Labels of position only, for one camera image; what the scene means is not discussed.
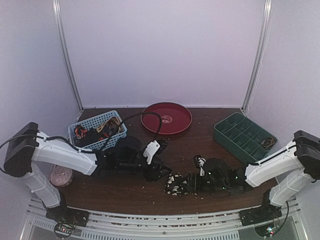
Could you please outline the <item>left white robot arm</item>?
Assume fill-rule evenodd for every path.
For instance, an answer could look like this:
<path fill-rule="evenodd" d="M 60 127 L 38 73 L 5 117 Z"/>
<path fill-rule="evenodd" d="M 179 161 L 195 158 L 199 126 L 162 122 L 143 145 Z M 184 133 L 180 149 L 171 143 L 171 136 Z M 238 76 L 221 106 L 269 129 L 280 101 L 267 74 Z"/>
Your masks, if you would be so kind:
<path fill-rule="evenodd" d="M 13 137 L 1 144 L 7 146 L 1 171 L 25 184 L 61 222 L 72 218 L 62 194 L 45 178 L 38 162 L 65 167 L 87 176 L 102 177 L 108 172 L 142 172 L 148 182 L 170 174 L 172 169 L 157 156 L 167 147 L 164 139 L 155 139 L 145 148 L 136 137 L 119 138 L 113 147 L 91 150 L 71 144 L 61 136 L 48 136 L 39 131 L 38 124 L 28 123 Z"/>

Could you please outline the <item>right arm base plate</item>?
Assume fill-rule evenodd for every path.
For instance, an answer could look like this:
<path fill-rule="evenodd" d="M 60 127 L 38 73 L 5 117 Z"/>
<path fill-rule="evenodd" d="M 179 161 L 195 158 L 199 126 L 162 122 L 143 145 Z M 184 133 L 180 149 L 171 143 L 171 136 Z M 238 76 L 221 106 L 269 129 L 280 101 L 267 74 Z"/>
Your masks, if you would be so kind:
<path fill-rule="evenodd" d="M 239 217 L 242 226 L 253 225 L 254 232 L 264 239 L 275 235 L 280 226 L 281 207 L 263 204 L 259 207 L 241 210 Z"/>

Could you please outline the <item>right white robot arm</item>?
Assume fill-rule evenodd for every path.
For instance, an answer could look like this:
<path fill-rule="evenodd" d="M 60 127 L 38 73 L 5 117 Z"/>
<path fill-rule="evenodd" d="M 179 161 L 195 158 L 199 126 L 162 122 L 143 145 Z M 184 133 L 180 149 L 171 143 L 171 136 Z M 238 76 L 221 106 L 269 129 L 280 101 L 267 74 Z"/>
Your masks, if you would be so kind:
<path fill-rule="evenodd" d="M 189 193 L 224 190 L 242 194 L 259 187 L 270 179 L 287 173 L 278 185 L 267 190 L 265 203 L 256 210 L 259 220 L 268 220 L 285 202 L 311 181 L 320 178 L 320 139 L 298 130 L 285 147 L 245 167 L 232 170 L 224 160 L 194 158 L 199 173 L 190 173 L 184 183 Z"/>

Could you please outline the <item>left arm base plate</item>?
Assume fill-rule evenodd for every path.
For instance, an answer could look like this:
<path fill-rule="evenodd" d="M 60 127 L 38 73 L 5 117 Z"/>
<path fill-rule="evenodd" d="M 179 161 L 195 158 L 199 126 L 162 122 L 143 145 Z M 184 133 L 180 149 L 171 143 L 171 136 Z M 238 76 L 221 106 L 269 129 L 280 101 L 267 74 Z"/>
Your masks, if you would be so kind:
<path fill-rule="evenodd" d="M 46 218 L 54 220 L 53 233 L 60 239 L 69 238 L 76 230 L 76 227 L 86 227 L 90 213 L 85 210 L 70 208 L 59 205 L 48 208 L 43 202 L 46 210 Z"/>

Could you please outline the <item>black white floral tie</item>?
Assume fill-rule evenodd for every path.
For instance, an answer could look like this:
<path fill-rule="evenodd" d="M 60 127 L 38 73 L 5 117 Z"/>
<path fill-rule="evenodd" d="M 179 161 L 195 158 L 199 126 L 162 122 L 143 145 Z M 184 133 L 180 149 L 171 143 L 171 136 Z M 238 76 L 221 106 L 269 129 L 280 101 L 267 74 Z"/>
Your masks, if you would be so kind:
<path fill-rule="evenodd" d="M 191 175 L 170 173 L 164 185 L 163 191 L 168 195 L 179 197 L 191 193 Z"/>

